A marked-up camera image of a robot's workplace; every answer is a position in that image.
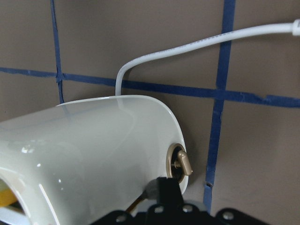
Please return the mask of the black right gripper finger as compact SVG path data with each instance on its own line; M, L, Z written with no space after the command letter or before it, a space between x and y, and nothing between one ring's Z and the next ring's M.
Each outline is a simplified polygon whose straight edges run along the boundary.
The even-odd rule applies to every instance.
M184 203L179 183L175 178L157 178L156 201L158 204L171 206L179 206Z

